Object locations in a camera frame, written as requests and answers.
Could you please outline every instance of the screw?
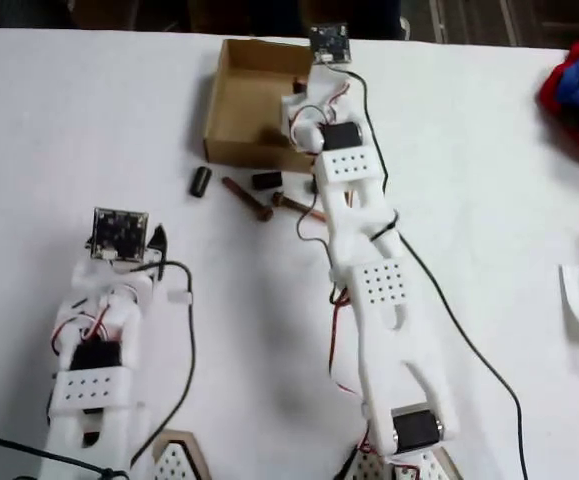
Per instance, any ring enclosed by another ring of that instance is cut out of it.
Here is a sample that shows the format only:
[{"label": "screw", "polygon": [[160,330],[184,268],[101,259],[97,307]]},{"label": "screw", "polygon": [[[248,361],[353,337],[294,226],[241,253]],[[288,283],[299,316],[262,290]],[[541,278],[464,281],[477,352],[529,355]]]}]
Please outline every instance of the screw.
[{"label": "screw", "polygon": [[247,205],[255,214],[258,220],[261,222],[268,222],[273,217],[273,209],[266,205],[263,205],[258,200],[253,198],[249,193],[247,193],[243,188],[238,185],[233,179],[229,177],[222,177],[222,184],[227,187],[231,193],[242,200],[242,203]]},{"label": "screw", "polygon": [[320,220],[322,223],[327,223],[327,218],[325,214],[319,212],[318,210],[312,210],[307,205],[303,205],[300,202],[296,202],[289,197],[286,197],[282,192],[276,192],[271,197],[271,203],[273,203],[276,207],[286,207],[290,210],[295,210],[296,212],[300,213],[307,213],[315,218],[316,220]]}]

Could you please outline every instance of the cardboard box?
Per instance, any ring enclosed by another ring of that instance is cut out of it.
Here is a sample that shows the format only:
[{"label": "cardboard box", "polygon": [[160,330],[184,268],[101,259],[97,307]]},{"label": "cardboard box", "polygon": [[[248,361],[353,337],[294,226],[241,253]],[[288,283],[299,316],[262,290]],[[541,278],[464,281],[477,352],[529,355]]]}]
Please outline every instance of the cardboard box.
[{"label": "cardboard box", "polygon": [[313,158],[280,133],[280,97],[306,79],[308,47],[225,40],[205,125],[207,160],[235,167],[310,172]]}]

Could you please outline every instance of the robotic arm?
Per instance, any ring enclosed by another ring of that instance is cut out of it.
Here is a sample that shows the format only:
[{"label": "robotic arm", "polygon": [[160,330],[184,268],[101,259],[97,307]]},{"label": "robotic arm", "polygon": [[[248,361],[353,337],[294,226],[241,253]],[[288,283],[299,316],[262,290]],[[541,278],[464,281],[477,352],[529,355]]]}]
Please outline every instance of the robotic arm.
[{"label": "robotic arm", "polygon": [[[358,327],[363,413],[376,450],[390,458],[455,436],[458,420],[430,321],[407,312],[397,213],[382,190],[367,119],[347,98],[349,79],[329,64],[313,65],[306,91],[282,98],[282,131],[297,150],[317,155],[330,276],[347,289]],[[353,208],[346,192],[357,193]]]},{"label": "robotic arm", "polygon": [[[87,254],[75,267],[60,305],[51,346],[59,370],[48,405],[46,450],[147,478],[148,455],[131,466],[148,437],[149,417],[137,401],[140,327],[162,271],[166,236],[159,226],[145,248],[146,214],[96,210]],[[43,460],[40,480],[99,475]]]}]

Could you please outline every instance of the black cylinder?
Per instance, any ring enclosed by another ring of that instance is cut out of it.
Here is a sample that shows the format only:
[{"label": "black cylinder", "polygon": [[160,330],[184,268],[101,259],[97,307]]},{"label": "black cylinder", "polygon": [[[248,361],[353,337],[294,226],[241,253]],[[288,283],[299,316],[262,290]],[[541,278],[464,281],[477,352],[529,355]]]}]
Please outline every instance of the black cylinder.
[{"label": "black cylinder", "polygon": [[194,197],[202,198],[207,190],[207,185],[209,185],[209,180],[211,179],[211,170],[207,167],[198,167],[196,174],[193,176],[193,182],[191,182],[191,193]]}]

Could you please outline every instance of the perforated plate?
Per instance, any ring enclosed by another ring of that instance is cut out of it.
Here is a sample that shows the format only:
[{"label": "perforated plate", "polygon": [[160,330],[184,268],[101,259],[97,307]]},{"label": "perforated plate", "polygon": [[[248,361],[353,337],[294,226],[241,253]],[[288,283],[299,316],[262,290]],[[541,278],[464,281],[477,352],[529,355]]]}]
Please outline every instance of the perforated plate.
[{"label": "perforated plate", "polygon": [[327,182],[348,182],[380,177],[382,171],[374,148],[353,147],[322,152],[319,157]]},{"label": "perforated plate", "polygon": [[351,269],[354,294],[371,304],[402,305],[406,301],[402,269],[394,259],[367,263]]},{"label": "perforated plate", "polygon": [[156,463],[155,480],[200,480],[187,452],[179,443],[170,443]]},{"label": "perforated plate", "polygon": [[409,465],[420,469],[420,480],[462,480],[444,449],[404,457],[393,465],[393,477],[391,467],[385,466],[378,455],[358,453],[346,480],[416,480],[416,470]]},{"label": "perforated plate", "polygon": [[125,367],[60,372],[51,401],[52,413],[130,405],[131,370]]}]

